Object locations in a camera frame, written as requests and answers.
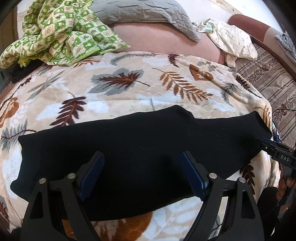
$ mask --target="mint green fabric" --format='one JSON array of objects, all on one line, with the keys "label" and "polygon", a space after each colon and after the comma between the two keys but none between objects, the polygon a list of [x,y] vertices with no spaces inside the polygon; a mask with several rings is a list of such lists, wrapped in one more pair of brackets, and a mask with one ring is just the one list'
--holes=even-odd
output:
[{"label": "mint green fabric", "polygon": [[92,0],[36,0],[27,10],[24,37],[1,54],[0,67],[31,59],[71,66],[90,56],[129,47],[89,8]]}]

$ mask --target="leaf pattern blanket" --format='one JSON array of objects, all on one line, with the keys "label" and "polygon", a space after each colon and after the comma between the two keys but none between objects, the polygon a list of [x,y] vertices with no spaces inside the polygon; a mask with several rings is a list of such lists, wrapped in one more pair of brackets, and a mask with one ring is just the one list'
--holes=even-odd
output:
[{"label": "leaf pattern blanket", "polygon": [[[272,124],[269,102],[250,83],[228,67],[199,57],[106,53],[71,67],[41,66],[0,105],[0,218],[7,228],[20,226],[28,204],[10,189],[22,161],[19,136],[175,104],[195,118],[228,118],[257,111],[269,128]],[[257,200],[265,187],[277,185],[279,167],[262,151],[230,179],[240,176]],[[102,241],[179,241],[201,205],[199,198],[192,197],[141,216],[93,225]],[[212,236],[219,231],[225,208],[223,199]],[[73,237],[68,222],[63,223]]]},{"label": "leaf pattern blanket", "polygon": [[92,0],[35,0],[27,10],[24,37],[8,46],[0,67],[18,60],[27,66],[31,59],[48,65],[71,66],[96,54],[129,47],[90,9]]}]

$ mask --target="white cloth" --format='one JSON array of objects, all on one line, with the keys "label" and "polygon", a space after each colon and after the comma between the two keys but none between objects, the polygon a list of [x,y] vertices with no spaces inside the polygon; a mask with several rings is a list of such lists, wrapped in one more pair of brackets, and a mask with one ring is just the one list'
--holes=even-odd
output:
[{"label": "white cloth", "polygon": [[296,64],[296,49],[287,31],[276,35],[275,38],[285,54]]},{"label": "white cloth", "polygon": [[204,25],[204,23],[200,23],[200,24],[192,23],[192,24],[193,24],[194,27],[196,27],[196,31],[200,32],[200,33],[204,33],[204,32],[212,33],[214,31],[212,26]]},{"label": "white cloth", "polygon": [[225,61],[229,67],[235,67],[237,58],[257,60],[258,53],[252,44],[250,36],[235,25],[229,25],[222,21],[210,18],[204,26],[209,25],[213,28],[212,33],[207,33],[212,41],[226,53]]}]

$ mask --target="gray quilted pillow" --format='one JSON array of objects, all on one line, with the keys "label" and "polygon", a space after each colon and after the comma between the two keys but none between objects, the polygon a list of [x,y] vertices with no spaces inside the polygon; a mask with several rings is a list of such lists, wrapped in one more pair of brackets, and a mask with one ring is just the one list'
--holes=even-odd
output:
[{"label": "gray quilted pillow", "polygon": [[201,40],[187,13],[175,0],[94,0],[91,9],[107,25],[169,22],[192,40]]}]

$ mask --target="finger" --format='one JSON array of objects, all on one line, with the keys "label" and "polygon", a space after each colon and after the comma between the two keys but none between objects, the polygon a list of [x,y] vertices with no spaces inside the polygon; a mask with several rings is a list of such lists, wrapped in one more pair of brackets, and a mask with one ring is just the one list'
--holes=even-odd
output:
[{"label": "finger", "polygon": [[294,184],[293,188],[296,189],[296,183],[295,183],[295,181],[296,181],[296,178],[288,177],[288,179],[287,179],[287,186],[290,188]]},{"label": "finger", "polygon": [[289,205],[285,204],[283,206],[280,207],[279,213],[284,213],[285,211],[287,211]]},{"label": "finger", "polygon": [[285,189],[278,188],[278,193],[280,196],[283,196],[285,194]]},{"label": "finger", "polygon": [[277,198],[278,200],[280,200],[280,199],[282,198],[282,196],[277,192],[277,193],[276,193],[276,198]]},{"label": "finger", "polygon": [[281,189],[285,189],[286,184],[287,184],[287,181],[284,178],[280,178],[280,180],[279,180],[279,187]]},{"label": "finger", "polygon": [[285,175],[285,170],[282,169],[282,170],[281,170],[281,178],[284,177],[284,175]]}]

